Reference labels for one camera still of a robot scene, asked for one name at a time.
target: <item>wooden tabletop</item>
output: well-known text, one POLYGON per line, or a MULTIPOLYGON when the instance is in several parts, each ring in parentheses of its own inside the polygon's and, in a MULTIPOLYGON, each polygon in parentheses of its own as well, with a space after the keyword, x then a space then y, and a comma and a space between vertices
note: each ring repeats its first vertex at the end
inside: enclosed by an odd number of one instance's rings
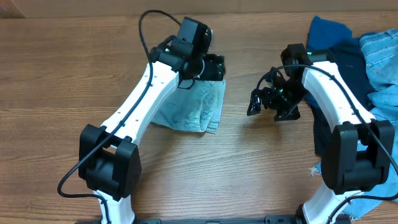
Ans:
MULTIPOLYGON (((396 27, 396 12, 318 12, 354 35, 396 27)), ((217 134, 150 125, 140 145, 143 172, 133 195, 139 218, 233 218, 294 213, 322 178, 308 168, 313 116, 275 111, 246 116, 250 92, 288 44, 305 43, 315 13, 194 16, 214 30, 211 51, 226 57, 227 87, 217 134)), ((149 47, 176 34, 161 16, 146 18, 149 47)), ((73 223, 100 216, 95 199, 67 199, 58 181, 76 164, 81 130, 98 126, 140 79, 146 57, 137 17, 0 21, 0 223, 73 223)), ((68 193, 88 193, 73 174, 68 193)), ((396 223, 384 202, 357 223, 396 223)))

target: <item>blue jeans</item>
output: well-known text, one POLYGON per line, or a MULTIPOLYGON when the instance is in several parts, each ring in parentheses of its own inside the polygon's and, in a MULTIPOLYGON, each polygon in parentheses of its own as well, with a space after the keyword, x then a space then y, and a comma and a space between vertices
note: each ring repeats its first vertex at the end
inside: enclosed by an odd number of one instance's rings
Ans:
POLYGON ((368 95, 385 115, 398 120, 398 29, 367 35, 359 41, 366 61, 366 74, 376 92, 368 95))

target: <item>pile of clothes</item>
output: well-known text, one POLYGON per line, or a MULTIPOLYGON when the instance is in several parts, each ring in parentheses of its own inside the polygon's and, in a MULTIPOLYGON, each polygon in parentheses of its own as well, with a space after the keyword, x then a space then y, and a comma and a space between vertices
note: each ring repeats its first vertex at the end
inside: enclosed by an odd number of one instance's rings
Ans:
MULTIPOLYGON (((398 29, 367 33, 353 38, 344 24, 314 17, 307 51, 329 49, 338 70, 358 101, 378 120, 389 120, 396 131, 392 157, 398 161, 398 29)), ((331 138, 328 122, 312 95, 305 96, 313 115, 315 153, 322 156, 331 138)), ((362 145, 358 150, 366 150, 362 145)), ((398 176, 390 168, 385 184, 365 195, 391 196, 398 190, 398 176)), ((361 218, 380 205, 377 200, 353 200, 344 212, 361 218)))

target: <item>black cable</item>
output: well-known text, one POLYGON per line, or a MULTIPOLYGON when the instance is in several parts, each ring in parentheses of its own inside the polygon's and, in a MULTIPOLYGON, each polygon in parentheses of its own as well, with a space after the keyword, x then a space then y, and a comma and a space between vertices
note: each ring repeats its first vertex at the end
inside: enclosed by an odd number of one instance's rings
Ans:
MULTIPOLYGON (((372 136, 372 138, 376 141, 377 145, 384 151, 384 153, 386 154, 386 156, 388 157, 388 159, 390 160, 395 172, 398 174, 398 166, 397 163, 395 162, 395 160, 392 158, 392 156, 387 152, 386 148, 382 145, 382 143, 380 142, 379 138, 375 135, 375 133, 372 131, 372 129, 369 127, 369 125, 367 124, 367 122, 362 118, 362 116, 360 115, 358 109, 356 109, 353 101, 351 100, 351 98, 349 97, 347 91, 344 89, 344 87, 341 85, 341 83, 335 78, 334 75, 330 75, 328 72, 311 66, 311 65, 284 65, 284 66, 280 66, 277 67, 276 69, 269 71, 272 73, 275 73, 276 71, 279 71, 281 69, 284 68, 292 68, 292 67, 304 67, 304 68, 311 68, 314 69, 316 71, 322 72, 324 75, 326 75, 327 77, 329 77, 331 80, 333 80, 337 86, 341 89, 341 91, 343 92, 344 96, 346 97, 349 105, 351 106, 351 108, 354 111, 354 114, 358 117, 358 119, 361 121, 362 124, 365 125, 366 129, 369 131, 369 134, 372 136)), ((266 73, 263 77, 261 77, 259 83, 257 84, 257 89, 259 88, 261 82, 265 79, 265 76, 268 74, 266 73)), ((346 203, 350 203, 350 201, 354 200, 354 199, 371 199, 371 200, 385 200, 385 201, 389 201, 389 200, 395 200, 398 198, 398 192, 390 197, 378 197, 378 196, 372 196, 372 195, 357 195, 357 196, 350 196, 345 198, 331 213, 331 215, 328 217, 328 221, 326 222, 326 224, 330 224, 330 222, 332 221, 333 217, 336 215, 336 213, 338 212, 338 210, 340 210, 346 203)))
POLYGON ((149 56, 149 51, 148 51, 148 47, 145 43, 145 39, 144 36, 142 34, 142 20, 144 19, 144 17, 146 15, 148 15, 149 13, 160 13, 163 14, 169 18, 171 18, 174 22, 176 22, 178 25, 181 25, 181 23, 176 20, 176 18, 174 18, 173 16, 171 16, 170 14, 164 12, 164 11, 160 11, 160 10, 148 10, 145 11, 140 19, 139 19, 139 23, 138 23, 138 29, 139 29, 139 37, 141 39, 141 43, 142 46, 145 50, 145 54, 147 55, 148 58, 148 62, 149 62, 149 71, 150 71, 150 75, 149 75, 149 79, 147 82, 147 85, 144 89, 144 91, 141 93, 141 96, 138 98, 138 100, 134 103, 134 105, 131 107, 131 109, 127 112, 127 114, 124 116, 124 118, 122 120, 120 120, 120 122, 118 123, 118 125, 113 129, 113 131, 106 137, 104 138, 104 140, 102 140, 96 147, 94 147, 93 150, 91 150, 84 158, 82 158, 76 165, 74 165, 72 167, 72 169, 70 169, 69 172, 67 172, 67 174, 65 174, 65 176, 61 179, 61 181, 58 184, 57 187, 57 192, 59 195, 61 195, 62 197, 66 197, 66 198, 83 198, 83 197, 93 197, 93 198, 98 198, 101 200, 101 203, 104 204, 104 208, 105 208, 105 217, 106 217, 106 221, 108 224, 111 224, 111 220, 109 218, 109 209, 108 209, 108 204, 106 203, 106 200, 104 197, 102 197, 101 195, 96 195, 96 194, 66 194, 64 192, 62 192, 62 186, 65 183, 65 181, 82 165, 84 164, 91 156, 93 156, 93 154, 98 151, 99 149, 102 149, 102 147, 109 141, 109 139, 122 127, 124 126, 124 122, 126 122, 126 120, 129 118, 129 116, 132 114, 132 112, 137 108, 138 104, 142 101, 142 99, 144 98, 145 94, 147 93, 149 87, 152 85, 152 77, 153 77, 153 72, 154 72, 154 68, 152 65, 152 62, 150 60, 150 56, 149 56))

